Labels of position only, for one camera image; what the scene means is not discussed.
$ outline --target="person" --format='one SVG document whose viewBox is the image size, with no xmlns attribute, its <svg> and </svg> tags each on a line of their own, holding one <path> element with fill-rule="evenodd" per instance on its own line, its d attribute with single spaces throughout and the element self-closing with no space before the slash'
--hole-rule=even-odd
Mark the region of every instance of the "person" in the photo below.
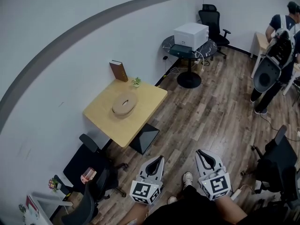
<svg viewBox="0 0 300 225">
<path fill-rule="evenodd" d="M 200 195 L 193 187 L 193 176 L 190 172 L 183 175 L 184 199 L 170 197 L 168 204 L 158 208 L 146 218 L 148 207 L 135 203 L 119 225 L 159 225 L 159 224 L 237 224 L 247 214 L 225 195 L 210 201 Z"/>
<path fill-rule="evenodd" d="M 289 9 L 289 15 L 285 16 L 286 19 L 286 28 L 290 30 L 296 24 L 300 23 L 300 7 L 295 2 L 289 2 L 287 5 Z M 281 19 L 280 15 L 273 16 L 267 30 L 266 37 L 268 42 L 272 40 L 272 33 L 277 29 L 281 28 Z M 254 112 L 256 114 L 265 115 L 267 114 L 267 107 L 272 101 L 272 99 L 276 96 L 276 94 L 280 91 L 283 83 L 288 83 L 292 77 L 294 63 L 300 63 L 300 32 L 295 35 L 295 49 L 294 49 L 294 57 L 292 62 L 287 65 L 281 71 L 281 76 L 279 80 L 265 93 L 260 103 L 255 107 Z M 261 93 L 258 92 L 255 88 L 251 94 L 250 102 L 254 103 L 259 97 Z"/>
</svg>

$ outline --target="backpack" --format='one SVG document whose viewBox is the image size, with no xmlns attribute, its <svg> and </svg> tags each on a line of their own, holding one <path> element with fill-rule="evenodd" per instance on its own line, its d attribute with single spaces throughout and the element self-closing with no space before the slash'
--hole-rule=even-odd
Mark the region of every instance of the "backpack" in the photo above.
<svg viewBox="0 0 300 225">
<path fill-rule="evenodd" d="M 280 15 L 281 28 L 267 47 L 265 58 L 260 62 L 253 77 L 258 92 L 266 92 L 280 78 L 281 70 L 289 65 L 294 56 L 295 35 L 300 31 L 297 25 L 290 30 L 286 27 L 285 15 Z"/>
</svg>

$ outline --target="white wall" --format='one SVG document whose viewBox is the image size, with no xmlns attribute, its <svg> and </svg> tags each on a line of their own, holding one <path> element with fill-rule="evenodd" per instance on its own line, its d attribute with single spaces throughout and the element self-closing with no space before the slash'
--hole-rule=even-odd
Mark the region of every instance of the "white wall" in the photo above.
<svg viewBox="0 0 300 225">
<path fill-rule="evenodd" d="M 108 62 L 122 61 L 129 76 L 155 84 L 165 73 L 162 41 L 174 28 L 196 20 L 191 1 L 137 0 L 112 8 L 77 26 L 34 60 L 11 93 L 21 97 L 0 134 L 0 174 L 6 178 L 0 214 L 21 218 L 18 204 L 25 203 L 29 191 L 50 193 L 48 180 L 61 174 L 81 145 L 80 134 L 90 134 L 100 147 L 108 141 L 82 115 L 114 79 Z M 19 93 L 24 84 L 28 88 Z"/>
<path fill-rule="evenodd" d="M 49 43 L 85 19 L 132 0 L 0 0 L 0 99 Z"/>
<path fill-rule="evenodd" d="M 221 29 L 231 32 L 228 35 L 230 45 L 247 52 L 250 51 L 254 33 L 264 34 L 272 16 L 288 14 L 289 1 L 300 5 L 300 0 L 204 0 L 216 5 L 221 14 Z"/>
</svg>

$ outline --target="person's arm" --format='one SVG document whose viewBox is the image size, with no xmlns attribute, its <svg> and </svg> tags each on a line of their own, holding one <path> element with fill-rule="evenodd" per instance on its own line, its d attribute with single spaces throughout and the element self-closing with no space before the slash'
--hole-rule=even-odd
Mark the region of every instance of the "person's arm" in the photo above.
<svg viewBox="0 0 300 225">
<path fill-rule="evenodd" d="M 270 43 L 270 41 L 272 40 L 272 33 L 275 31 L 275 29 L 272 26 L 268 26 L 267 30 L 266 30 L 266 37 L 268 40 L 268 43 Z"/>
<path fill-rule="evenodd" d="M 237 224 L 247 217 L 247 214 L 227 195 L 216 199 L 215 203 L 221 217 L 229 223 Z"/>
<path fill-rule="evenodd" d="M 141 225 L 143 224 L 146 215 L 148 212 L 148 206 L 136 202 L 133 207 L 130 209 L 130 211 L 125 215 L 125 217 L 118 223 L 118 225 L 127 225 L 131 221 L 136 221 L 136 225 Z"/>
</svg>

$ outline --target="black pants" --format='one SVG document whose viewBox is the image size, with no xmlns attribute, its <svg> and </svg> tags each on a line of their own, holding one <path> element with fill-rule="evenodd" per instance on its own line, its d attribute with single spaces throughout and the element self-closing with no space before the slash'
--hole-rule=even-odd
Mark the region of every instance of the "black pants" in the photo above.
<svg viewBox="0 0 300 225">
<path fill-rule="evenodd" d="M 157 209 L 143 224 L 229 224 L 220 217 L 215 202 L 197 193 L 194 187 L 187 186 L 183 196 L 184 199 Z"/>
<path fill-rule="evenodd" d="M 275 95 L 280 91 L 281 86 L 282 85 L 280 82 L 276 82 L 263 96 L 259 105 L 256 106 L 255 111 L 259 113 L 262 112 L 265 108 L 267 108 L 267 106 L 270 104 Z M 251 94 L 251 101 L 256 101 L 261 95 L 261 92 L 258 92 L 256 89 L 253 89 L 253 92 Z"/>
</svg>

